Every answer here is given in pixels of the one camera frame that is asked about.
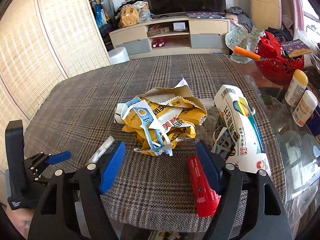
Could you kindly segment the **person's left hand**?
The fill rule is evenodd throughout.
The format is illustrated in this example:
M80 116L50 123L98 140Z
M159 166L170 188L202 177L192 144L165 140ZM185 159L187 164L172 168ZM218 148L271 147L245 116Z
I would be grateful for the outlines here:
M17 210L12 210L10 205L7 204L7 208L5 213L8 218L14 225L14 227L18 230L18 232L25 238L28 238L29 229L31 225L31 221L34 215L33 209L20 208Z

